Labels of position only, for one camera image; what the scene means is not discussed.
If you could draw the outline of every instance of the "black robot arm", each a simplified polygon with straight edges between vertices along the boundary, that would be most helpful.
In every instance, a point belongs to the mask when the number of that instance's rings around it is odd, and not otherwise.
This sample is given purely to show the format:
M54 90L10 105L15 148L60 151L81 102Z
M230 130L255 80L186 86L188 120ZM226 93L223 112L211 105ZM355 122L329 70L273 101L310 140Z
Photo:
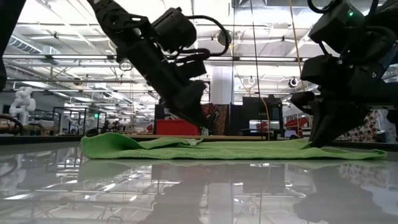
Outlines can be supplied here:
M218 25L227 39L229 34L216 20L206 16L184 16L181 9L170 8L156 21L128 13L113 0L88 0L97 20L117 47L118 62L128 59L165 101L173 114L187 121L207 127L200 100L206 88L204 81L190 78L205 74L203 61L212 54L208 49L184 50L195 43L197 32L189 19L208 19ZM164 52L175 55L166 57ZM180 54L191 54L177 58Z
M326 52L306 60L301 79L317 84L320 95L301 92L291 99L313 115L312 146L323 146L363 125L370 110L398 108L398 83L382 79L398 52L397 2L388 0L377 9L374 0L367 16L347 0L315 9L323 15L308 36L321 47L327 43L340 56Z

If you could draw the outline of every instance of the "green towel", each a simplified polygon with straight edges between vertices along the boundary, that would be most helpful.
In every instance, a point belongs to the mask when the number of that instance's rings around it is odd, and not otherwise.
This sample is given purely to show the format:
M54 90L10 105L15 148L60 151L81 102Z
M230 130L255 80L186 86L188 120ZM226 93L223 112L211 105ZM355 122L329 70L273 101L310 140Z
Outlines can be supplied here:
M159 138L137 142L125 135L106 133L83 137L81 147L90 159L384 159L387 153L350 152L333 147L309 147L306 139L290 141L202 142Z

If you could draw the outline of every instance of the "glossy tabletop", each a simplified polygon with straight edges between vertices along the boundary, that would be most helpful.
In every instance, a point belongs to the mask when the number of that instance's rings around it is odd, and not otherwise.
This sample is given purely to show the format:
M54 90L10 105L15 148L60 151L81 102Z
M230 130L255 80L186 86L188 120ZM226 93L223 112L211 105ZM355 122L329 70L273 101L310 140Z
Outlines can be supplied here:
M78 146L4 148L0 223L398 223L394 153L387 161L90 161Z

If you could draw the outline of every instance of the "white wall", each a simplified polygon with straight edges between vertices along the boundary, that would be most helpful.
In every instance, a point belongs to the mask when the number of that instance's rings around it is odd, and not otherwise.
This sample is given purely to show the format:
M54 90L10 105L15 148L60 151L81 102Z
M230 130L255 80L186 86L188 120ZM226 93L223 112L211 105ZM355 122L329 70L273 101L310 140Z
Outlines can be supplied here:
M41 92L34 92L33 99L36 101L36 109L52 111L54 106L63 106L61 98L54 95L45 95ZM0 93L0 113L4 105L11 105L14 102L15 93Z

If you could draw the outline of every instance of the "red box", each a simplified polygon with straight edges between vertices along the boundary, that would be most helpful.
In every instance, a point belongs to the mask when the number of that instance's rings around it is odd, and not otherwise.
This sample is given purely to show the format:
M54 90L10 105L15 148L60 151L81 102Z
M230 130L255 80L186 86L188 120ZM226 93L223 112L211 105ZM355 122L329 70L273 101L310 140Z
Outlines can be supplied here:
M199 136L200 128L182 119L156 120L156 134Z

